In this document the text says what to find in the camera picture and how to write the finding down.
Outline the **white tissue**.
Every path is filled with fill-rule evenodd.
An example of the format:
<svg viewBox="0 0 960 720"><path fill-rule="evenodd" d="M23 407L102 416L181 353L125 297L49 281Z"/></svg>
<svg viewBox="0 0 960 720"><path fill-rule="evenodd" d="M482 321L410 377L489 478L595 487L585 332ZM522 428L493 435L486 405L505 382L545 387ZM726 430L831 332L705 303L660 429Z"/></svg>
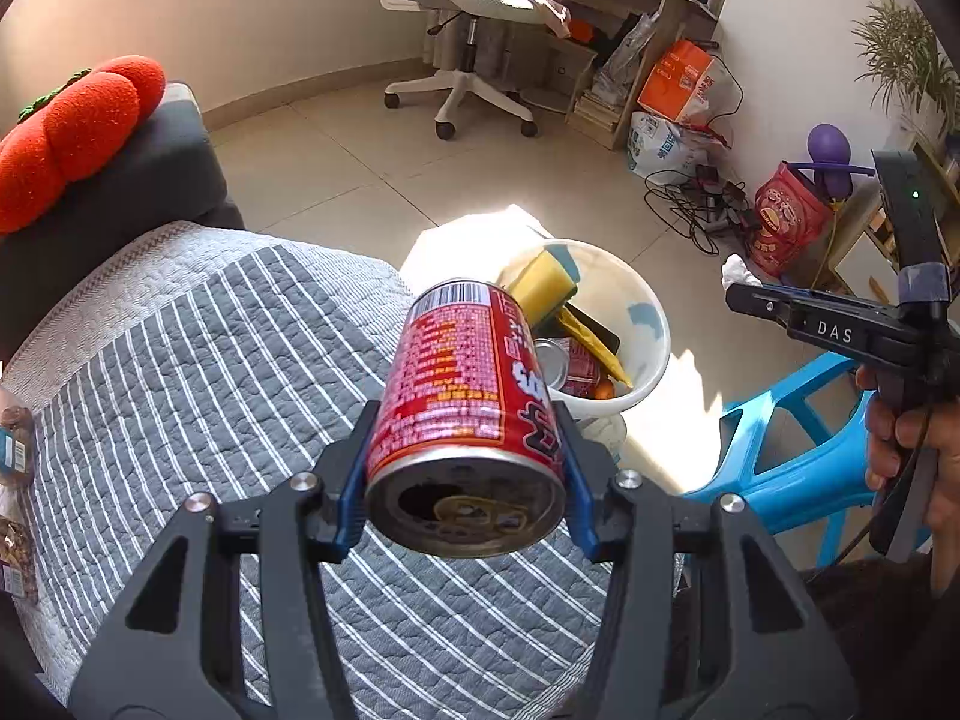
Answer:
<svg viewBox="0 0 960 720"><path fill-rule="evenodd" d="M748 268L747 263L739 254L731 254L721 266L721 284L722 289L727 291L734 284L761 286L763 281Z"/></svg>

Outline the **yellow snack wrapper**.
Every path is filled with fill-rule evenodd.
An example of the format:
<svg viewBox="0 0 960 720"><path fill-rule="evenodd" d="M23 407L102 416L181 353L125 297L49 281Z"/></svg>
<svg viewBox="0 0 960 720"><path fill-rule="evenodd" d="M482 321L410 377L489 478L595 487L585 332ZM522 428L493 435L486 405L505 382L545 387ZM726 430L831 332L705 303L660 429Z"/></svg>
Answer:
<svg viewBox="0 0 960 720"><path fill-rule="evenodd" d="M626 387L633 387L633 380L626 373L620 364L619 358L615 353L605 346L605 343L599 338L594 330L590 330L584 322L573 314L569 307L562 307L556 312L556 320L568 332L568 335L578 340L594 358L599 361L605 370Z"/></svg>

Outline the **orange wrapper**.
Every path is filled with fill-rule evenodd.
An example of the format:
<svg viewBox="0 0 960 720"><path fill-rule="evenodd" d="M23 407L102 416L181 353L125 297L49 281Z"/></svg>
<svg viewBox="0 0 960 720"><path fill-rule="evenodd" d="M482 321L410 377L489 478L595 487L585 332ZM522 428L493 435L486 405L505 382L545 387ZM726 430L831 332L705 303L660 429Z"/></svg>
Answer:
<svg viewBox="0 0 960 720"><path fill-rule="evenodd" d="M594 392L592 392L592 398L594 400L610 400L615 397L615 385L613 385L612 380L602 379L601 382L597 383Z"/></svg>

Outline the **dark red drink can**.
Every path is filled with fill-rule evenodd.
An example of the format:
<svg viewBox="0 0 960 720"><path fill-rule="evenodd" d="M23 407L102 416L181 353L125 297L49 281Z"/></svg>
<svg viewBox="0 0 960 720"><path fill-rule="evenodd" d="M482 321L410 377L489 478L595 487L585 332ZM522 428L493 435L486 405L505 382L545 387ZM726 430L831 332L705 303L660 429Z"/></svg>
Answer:
<svg viewBox="0 0 960 720"><path fill-rule="evenodd" d="M579 398L594 397L604 369L574 338L537 338L535 353L548 387Z"/></svg>

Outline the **bright red drink can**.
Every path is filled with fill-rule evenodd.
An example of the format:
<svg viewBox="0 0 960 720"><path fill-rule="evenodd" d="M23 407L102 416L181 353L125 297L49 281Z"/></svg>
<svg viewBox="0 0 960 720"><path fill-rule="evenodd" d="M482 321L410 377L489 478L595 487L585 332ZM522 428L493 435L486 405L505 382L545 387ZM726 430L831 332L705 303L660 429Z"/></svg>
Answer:
<svg viewBox="0 0 960 720"><path fill-rule="evenodd" d="M364 504L386 538L451 559L523 550L562 520L562 438L526 317L503 289L452 280L410 307Z"/></svg>

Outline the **yellow sponge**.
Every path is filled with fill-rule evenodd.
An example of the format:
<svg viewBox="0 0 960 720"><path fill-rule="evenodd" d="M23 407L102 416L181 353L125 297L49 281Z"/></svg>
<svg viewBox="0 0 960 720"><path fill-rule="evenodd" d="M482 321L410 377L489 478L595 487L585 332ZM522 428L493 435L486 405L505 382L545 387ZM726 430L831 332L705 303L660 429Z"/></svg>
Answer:
<svg viewBox="0 0 960 720"><path fill-rule="evenodd" d="M501 271L498 286L523 309L530 328L537 328L573 298L579 281L578 265L568 249L549 245Z"/></svg>

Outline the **black plastic tray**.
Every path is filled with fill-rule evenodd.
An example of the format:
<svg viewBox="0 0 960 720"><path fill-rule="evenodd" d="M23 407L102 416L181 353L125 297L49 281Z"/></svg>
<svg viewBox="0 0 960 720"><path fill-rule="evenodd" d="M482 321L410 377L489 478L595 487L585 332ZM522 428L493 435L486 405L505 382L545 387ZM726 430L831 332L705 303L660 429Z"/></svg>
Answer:
<svg viewBox="0 0 960 720"><path fill-rule="evenodd" d="M619 352L622 340L620 340L620 337L617 335L617 333L613 333L610 328L605 327L605 325L601 322L597 322L594 317L591 317L589 314L586 314L586 312L578 309L576 305L565 304L563 307L569 307L569 309L573 310L573 314L578 317L581 322L584 322L587 327L590 328L590 330L594 330L594 332L599 335L599 338L605 343L605 346L612 351L612 353L615 353L616 355ZM540 323L540 325L537 325L537 327L534 328L534 335L537 338L569 337L568 332L558 323L558 320L556 320L556 312L553 314L553 316L548 317L548 319L545 319L542 323Z"/></svg>

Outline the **blue plastic stool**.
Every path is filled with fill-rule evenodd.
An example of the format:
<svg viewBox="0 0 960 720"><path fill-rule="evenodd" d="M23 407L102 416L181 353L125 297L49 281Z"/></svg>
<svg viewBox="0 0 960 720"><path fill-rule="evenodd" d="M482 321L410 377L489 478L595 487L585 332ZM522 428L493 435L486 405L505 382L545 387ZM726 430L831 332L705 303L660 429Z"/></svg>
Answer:
<svg viewBox="0 0 960 720"><path fill-rule="evenodd" d="M859 395L838 429L827 426L811 396L839 379L848 380L854 369L854 361L823 353L763 392L729 406L719 420L721 451L713 477L687 496L711 502L723 494L736 494L773 535L823 520L827 527L817 564L827 567L838 562L846 512L872 502L864 483L864 415L869 395ZM763 445L779 415L793 418L811 447L765 466Z"/></svg>

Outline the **red snack bag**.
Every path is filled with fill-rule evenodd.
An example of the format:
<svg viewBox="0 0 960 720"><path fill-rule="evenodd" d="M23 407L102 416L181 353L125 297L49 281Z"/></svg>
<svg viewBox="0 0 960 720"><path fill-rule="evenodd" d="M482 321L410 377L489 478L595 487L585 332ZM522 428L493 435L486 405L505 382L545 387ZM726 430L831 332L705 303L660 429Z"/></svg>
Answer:
<svg viewBox="0 0 960 720"><path fill-rule="evenodd" d="M748 252L773 278L782 277L833 219L830 202L822 199L811 179L786 161L778 164L773 176L755 193L754 211L758 227L752 232Z"/></svg>

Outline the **purple-label nut jar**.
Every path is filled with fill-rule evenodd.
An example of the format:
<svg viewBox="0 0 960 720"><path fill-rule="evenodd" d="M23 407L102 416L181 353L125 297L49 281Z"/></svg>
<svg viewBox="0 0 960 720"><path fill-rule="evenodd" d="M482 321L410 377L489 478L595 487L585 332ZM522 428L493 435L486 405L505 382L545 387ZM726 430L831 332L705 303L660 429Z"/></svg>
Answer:
<svg viewBox="0 0 960 720"><path fill-rule="evenodd" d="M2 488L0 509L0 564L2 592L31 605L37 603L34 539L20 511L13 488Z"/></svg>

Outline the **teal-label nut jar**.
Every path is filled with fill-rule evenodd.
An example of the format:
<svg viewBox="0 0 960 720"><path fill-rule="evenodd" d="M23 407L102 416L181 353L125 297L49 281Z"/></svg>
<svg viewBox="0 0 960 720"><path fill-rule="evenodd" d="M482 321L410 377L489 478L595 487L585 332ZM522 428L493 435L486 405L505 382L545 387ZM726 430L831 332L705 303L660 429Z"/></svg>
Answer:
<svg viewBox="0 0 960 720"><path fill-rule="evenodd" d="M26 488L34 476L34 418L6 388L0 392L0 413L2 484Z"/></svg>

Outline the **grey striped quilted cover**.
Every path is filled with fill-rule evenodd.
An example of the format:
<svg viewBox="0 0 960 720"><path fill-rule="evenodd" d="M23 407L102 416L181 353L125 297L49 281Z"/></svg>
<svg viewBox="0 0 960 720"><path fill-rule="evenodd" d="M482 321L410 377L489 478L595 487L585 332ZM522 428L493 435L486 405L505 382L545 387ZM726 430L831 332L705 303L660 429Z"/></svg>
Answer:
<svg viewBox="0 0 960 720"><path fill-rule="evenodd" d="M265 493L350 432L411 300L381 260L176 223L37 325L3 382L36 426L21 621L53 694L187 496ZM565 530L480 561L368 532L322 582L361 717L544 718L586 676L608 573Z"/></svg>

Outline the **white printed bag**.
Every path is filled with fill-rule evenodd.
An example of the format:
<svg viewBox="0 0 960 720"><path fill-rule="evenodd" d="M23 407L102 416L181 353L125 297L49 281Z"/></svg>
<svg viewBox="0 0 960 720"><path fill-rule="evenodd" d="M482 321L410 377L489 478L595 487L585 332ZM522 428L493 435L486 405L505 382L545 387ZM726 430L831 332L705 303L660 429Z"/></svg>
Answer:
<svg viewBox="0 0 960 720"><path fill-rule="evenodd" d="M659 115L635 110L626 140L631 174L654 185L693 179L698 166L714 166L724 153L718 138L674 124Z"/></svg>

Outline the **orange cardboard box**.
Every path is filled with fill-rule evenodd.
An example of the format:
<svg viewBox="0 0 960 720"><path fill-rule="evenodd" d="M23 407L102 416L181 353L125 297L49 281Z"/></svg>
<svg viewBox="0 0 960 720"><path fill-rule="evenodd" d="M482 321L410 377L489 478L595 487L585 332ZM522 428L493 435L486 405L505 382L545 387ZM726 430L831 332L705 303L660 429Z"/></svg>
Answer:
<svg viewBox="0 0 960 720"><path fill-rule="evenodd" d="M679 39L652 67L638 106L674 124L706 125L729 101L729 71L706 50Z"/></svg>

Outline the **dark grey sofa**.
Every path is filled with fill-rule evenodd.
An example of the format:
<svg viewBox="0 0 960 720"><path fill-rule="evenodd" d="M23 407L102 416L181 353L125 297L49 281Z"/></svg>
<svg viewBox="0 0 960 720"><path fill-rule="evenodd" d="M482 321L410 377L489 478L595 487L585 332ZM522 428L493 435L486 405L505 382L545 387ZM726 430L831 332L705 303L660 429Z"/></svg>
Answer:
<svg viewBox="0 0 960 720"><path fill-rule="evenodd" d="M241 212L189 86L171 83L121 153L52 210L2 239L2 359L101 263L156 227L241 229Z"/></svg>

